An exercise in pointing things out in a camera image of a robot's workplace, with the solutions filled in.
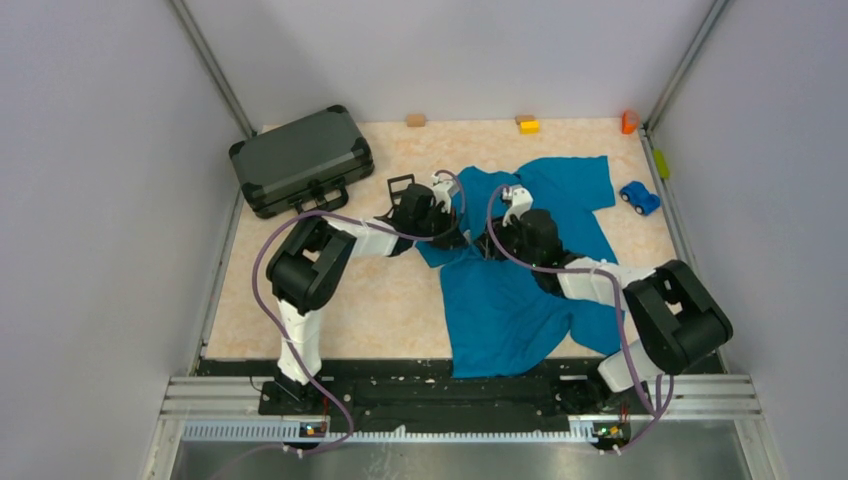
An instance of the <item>metal floor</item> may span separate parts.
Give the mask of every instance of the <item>metal floor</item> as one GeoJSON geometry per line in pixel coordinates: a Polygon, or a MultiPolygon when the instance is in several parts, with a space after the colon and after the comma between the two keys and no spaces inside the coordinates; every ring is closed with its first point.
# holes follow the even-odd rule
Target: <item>metal floor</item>
{"type": "MultiPolygon", "coordinates": [[[[172,480],[205,480],[255,446],[183,442],[172,480]]],[[[731,421],[663,422],[638,448],[600,456],[586,444],[350,444],[298,460],[264,451],[225,479],[500,480],[500,479],[750,479],[731,421]]]]}

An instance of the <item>dark gray suitcase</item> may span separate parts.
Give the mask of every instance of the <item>dark gray suitcase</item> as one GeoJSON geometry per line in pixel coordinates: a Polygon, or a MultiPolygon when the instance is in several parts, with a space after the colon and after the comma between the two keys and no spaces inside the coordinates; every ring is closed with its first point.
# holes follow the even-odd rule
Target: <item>dark gray suitcase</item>
{"type": "Polygon", "coordinates": [[[347,204],[346,186],[374,171],[371,148],[347,109],[334,105],[230,147],[245,201],[259,218],[314,200],[321,210],[347,204]],[[327,200],[334,191],[339,196],[327,200]]]}

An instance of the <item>yellow block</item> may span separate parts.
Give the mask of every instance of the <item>yellow block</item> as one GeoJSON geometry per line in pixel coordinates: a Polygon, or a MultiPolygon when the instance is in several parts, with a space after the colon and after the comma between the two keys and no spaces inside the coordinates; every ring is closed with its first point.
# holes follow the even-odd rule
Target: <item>yellow block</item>
{"type": "Polygon", "coordinates": [[[520,131],[522,135],[539,133],[539,121],[533,120],[530,122],[521,122],[518,124],[518,131],[520,131]]]}

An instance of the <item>shirt sleeve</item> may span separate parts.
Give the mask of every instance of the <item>shirt sleeve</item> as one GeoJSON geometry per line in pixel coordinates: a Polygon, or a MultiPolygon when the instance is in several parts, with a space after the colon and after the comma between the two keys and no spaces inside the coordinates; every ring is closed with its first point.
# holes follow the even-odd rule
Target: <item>shirt sleeve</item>
{"type": "Polygon", "coordinates": [[[569,192],[575,202],[589,211],[615,205],[606,156],[539,158],[519,168],[516,174],[526,185],[545,182],[555,191],[569,192]]]}

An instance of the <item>marble-pattern mat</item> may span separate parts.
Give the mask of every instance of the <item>marble-pattern mat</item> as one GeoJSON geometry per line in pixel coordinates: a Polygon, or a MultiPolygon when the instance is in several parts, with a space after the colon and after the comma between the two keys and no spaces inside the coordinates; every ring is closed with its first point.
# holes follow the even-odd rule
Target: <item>marble-pattern mat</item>
{"type": "MultiPolygon", "coordinates": [[[[360,124],[376,168],[371,177],[348,187],[351,200],[340,213],[354,217],[385,213],[389,177],[414,173],[424,182],[434,170],[458,173],[468,165],[512,172],[543,156],[607,155],[616,190],[639,180],[655,191],[639,138],[622,135],[619,119],[550,119],[542,120],[541,125],[538,134],[519,135],[512,120],[429,122],[424,128],[407,128],[400,122],[360,124]]],[[[260,220],[249,207],[242,210],[206,358],[279,355],[280,335],[253,300],[250,270],[268,235],[291,216],[260,220]]],[[[621,264],[656,266],[674,257],[661,211],[644,218],[619,199],[596,216],[621,264]]],[[[264,278],[261,285],[268,287],[263,289],[264,298],[274,306],[264,278]]],[[[352,260],[325,308],[321,332],[325,358],[451,356],[438,270],[428,268],[415,250],[396,258],[352,260]]],[[[629,338],[635,338],[629,319],[627,330],[629,338]]],[[[597,353],[570,337],[551,354],[590,355],[597,353]]]]}

